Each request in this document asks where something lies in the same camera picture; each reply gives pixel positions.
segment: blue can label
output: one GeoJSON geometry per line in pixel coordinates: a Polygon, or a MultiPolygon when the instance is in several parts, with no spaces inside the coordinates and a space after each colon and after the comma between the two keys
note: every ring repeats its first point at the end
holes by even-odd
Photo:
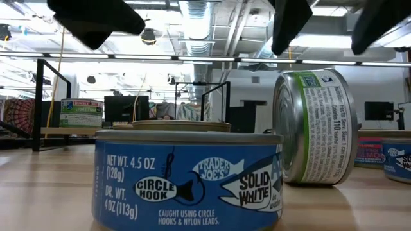
{"type": "Polygon", "coordinates": [[[281,145],[96,141],[92,213],[113,230],[258,230],[283,208],[281,145]]]}
{"type": "Polygon", "coordinates": [[[411,180],[411,145],[383,144],[385,174],[411,180]]]}

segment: blue tuna can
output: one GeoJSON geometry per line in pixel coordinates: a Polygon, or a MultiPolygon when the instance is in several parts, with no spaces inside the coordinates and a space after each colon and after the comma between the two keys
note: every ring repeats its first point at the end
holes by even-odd
{"type": "Polygon", "coordinates": [[[411,139],[383,139],[382,143],[385,176],[411,184],[411,139]]]}
{"type": "Polygon", "coordinates": [[[96,133],[92,213],[113,230],[260,230],[283,209],[278,135],[96,133]]]}

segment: can side label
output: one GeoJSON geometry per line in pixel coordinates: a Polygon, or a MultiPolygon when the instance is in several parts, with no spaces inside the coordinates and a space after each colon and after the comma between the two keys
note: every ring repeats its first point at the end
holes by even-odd
{"type": "Polygon", "coordinates": [[[87,114],[60,114],[60,127],[70,126],[101,128],[101,116],[87,114]]]}
{"type": "Polygon", "coordinates": [[[331,71],[295,73],[304,108],[305,159],[301,183],[336,184],[351,155],[351,111],[344,86],[331,71]]]}
{"type": "Polygon", "coordinates": [[[78,113],[103,116],[103,103],[87,100],[62,101],[61,113],[78,113]]]}
{"type": "Polygon", "coordinates": [[[355,164],[382,166],[384,161],[381,138],[358,138],[355,164]]]}
{"type": "Polygon", "coordinates": [[[384,172],[411,180],[411,144],[383,144],[384,172]]]}
{"type": "Polygon", "coordinates": [[[113,230],[260,230],[281,217],[281,145],[96,141],[94,163],[92,213],[113,230]]]}

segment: patterned fabric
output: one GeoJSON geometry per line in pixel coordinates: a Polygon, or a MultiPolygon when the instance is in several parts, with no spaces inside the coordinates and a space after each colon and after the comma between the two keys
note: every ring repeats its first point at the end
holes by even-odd
{"type": "MultiPolygon", "coordinates": [[[[207,103],[204,107],[204,120],[208,121],[211,116],[210,104],[207,103]]],[[[177,114],[178,120],[200,121],[201,120],[201,105],[194,103],[181,104],[177,114]]]]}
{"type": "Polygon", "coordinates": [[[3,103],[4,108],[0,109],[3,122],[31,134],[34,124],[34,99],[7,99],[3,103]]]}
{"type": "Polygon", "coordinates": [[[153,102],[149,102],[148,108],[149,108],[148,117],[156,118],[157,117],[157,105],[153,102]]]}
{"type": "Polygon", "coordinates": [[[163,118],[164,116],[174,117],[175,104],[174,103],[159,103],[157,104],[157,118],[163,118]]]}

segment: white and green can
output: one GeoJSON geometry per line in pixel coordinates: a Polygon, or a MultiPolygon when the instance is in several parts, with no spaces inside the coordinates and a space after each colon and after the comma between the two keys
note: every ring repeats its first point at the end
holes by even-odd
{"type": "Polygon", "coordinates": [[[284,136],[283,178],[296,184],[340,184],[356,156],[354,100],[333,69],[281,74],[274,88],[273,132],[284,136]]]}
{"type": "Polygon", "coordinates": [[[62,99],[61,128],[101,128],[104,102],[92,99],[62,99]]]}

